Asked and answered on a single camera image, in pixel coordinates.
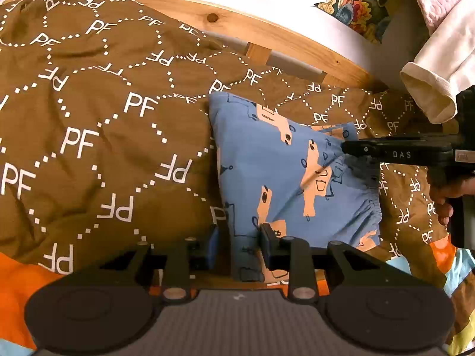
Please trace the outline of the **white pink sleeve forearm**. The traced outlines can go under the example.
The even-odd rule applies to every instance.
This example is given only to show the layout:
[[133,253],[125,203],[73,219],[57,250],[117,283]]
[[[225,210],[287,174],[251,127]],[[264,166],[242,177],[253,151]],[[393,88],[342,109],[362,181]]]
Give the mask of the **white pink sleeve forearm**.
[[474,85],[474,0],[416,0],[427,42],[400,71],[415,104],[432,124],[457,114],[456,96]]

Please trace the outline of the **person's right hand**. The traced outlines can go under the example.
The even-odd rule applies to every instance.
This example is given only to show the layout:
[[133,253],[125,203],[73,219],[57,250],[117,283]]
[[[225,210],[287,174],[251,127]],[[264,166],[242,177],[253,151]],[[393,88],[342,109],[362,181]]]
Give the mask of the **person's right hand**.
[[454,209],[449,204],[450,198],[459,198],[464,195],[475,195],[475,178],[460,179],[444,186],[437,186],[435,179],[427,178],[430,184],[430,198],[435,203],[436,214],[439,222],[447,226],[453,215]]

